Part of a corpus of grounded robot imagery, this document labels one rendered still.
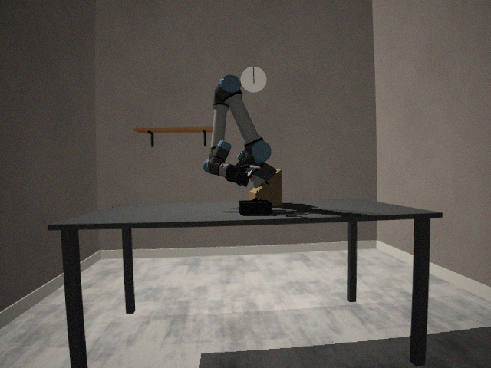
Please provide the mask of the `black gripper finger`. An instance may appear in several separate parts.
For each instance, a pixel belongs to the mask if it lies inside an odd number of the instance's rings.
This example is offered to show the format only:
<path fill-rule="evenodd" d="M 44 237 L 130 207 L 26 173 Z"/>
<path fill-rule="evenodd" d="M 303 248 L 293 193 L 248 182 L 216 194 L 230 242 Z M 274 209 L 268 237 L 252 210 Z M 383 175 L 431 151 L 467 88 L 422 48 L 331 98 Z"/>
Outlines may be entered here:
<path fill-rule="evenodd" d="M 256 175 L 250 175 L 250 180 L 251 180 L 252 182 L 254 182 L 254 187 L 255 187 L 255 188 L 258 188 L 258 187 L 259 187 L 259 186 L 260 186 L 262 183 L 264 183 L 264 184 L 266 184 L 266 185 L 269 185 L 269 183 L 268 183 L 266 180 L 261 179 L 261 178 L 259 178 L 259 177 L 258 177 L 258 176 L 256 176 Z"/>
<path fill-rule="evenodd" d="M 241 166 L 241 168 L 246 170 L 246 173 L 248 173 L 248 176 L 250 176 L 252 174 L 254 169 L 261 169 L 261 167 L 259 167 L 259 166 L 254 166 L 254 165 L 249 165 L 249 164 L 244 164 Z"/>

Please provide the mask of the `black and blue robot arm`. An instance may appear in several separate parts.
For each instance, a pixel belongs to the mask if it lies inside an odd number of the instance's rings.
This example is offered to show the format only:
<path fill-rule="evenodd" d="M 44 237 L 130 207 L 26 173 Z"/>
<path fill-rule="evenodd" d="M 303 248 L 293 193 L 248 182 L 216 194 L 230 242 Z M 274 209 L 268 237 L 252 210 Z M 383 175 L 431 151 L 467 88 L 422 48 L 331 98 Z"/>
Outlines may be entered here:
<path fill-rule="evenodd" d="M 215 90 L 213 103 L 215 113 L 211 150 L 209 159 L 203 164 L 203 169 L 206 173 L 222 177 L 226 176 L 226 169 L 230 164 L 225 163 L 225 161 L 231 150 L 231 145 L 224 141 L 224 139 L 226 114 L 230 108 L 242 137 L 245 140 L 245 149 L 237 157 L 239 163 L 233 167 L 238 169 L 239 166 L 244 164 L 259 166 L 261 169 L 254 169 L 252 175 L 268 181 L 276 173 L 276 169 L 266 163 L 271 156 L 271 147 L 257 134 L 245 104 L 242 101 L 242 91 L 240 88 L 240 80 L 232 74 L 227 74 L 222 77 Z"/>

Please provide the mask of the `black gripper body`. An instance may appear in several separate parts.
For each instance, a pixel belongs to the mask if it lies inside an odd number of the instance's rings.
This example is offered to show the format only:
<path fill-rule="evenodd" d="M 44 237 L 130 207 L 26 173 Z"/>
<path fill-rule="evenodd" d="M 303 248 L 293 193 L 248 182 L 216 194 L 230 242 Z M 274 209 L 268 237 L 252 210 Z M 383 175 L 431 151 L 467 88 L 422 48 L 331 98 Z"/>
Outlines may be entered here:
<path fill-rule="evenodd" d="M 237 183 L 239 186 L 247 186 L 249 182 L 250 176 L 248 176 L 248 173 L 246 173 L 245 169 L 242 169 L 241 166 L 239 166 L 238 169 L 235 169 L 233 167 L 234 165 L 228 165 L 226 169 L 226 180 L 229 182 L 234 182 Z"/>

